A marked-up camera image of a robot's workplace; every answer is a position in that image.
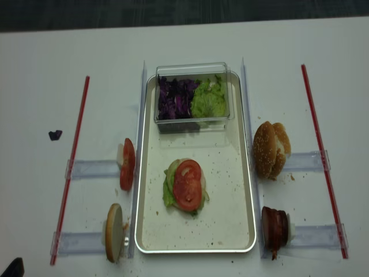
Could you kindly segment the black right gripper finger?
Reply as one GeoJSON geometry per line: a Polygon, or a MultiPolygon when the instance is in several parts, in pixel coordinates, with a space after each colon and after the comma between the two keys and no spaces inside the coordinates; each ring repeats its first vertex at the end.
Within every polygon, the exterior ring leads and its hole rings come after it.
{"type": "Polygon", "coordinates": [[[15,258],[1,274],[1,277],[23,277],[25,273],[23,259],[15,258]]]}

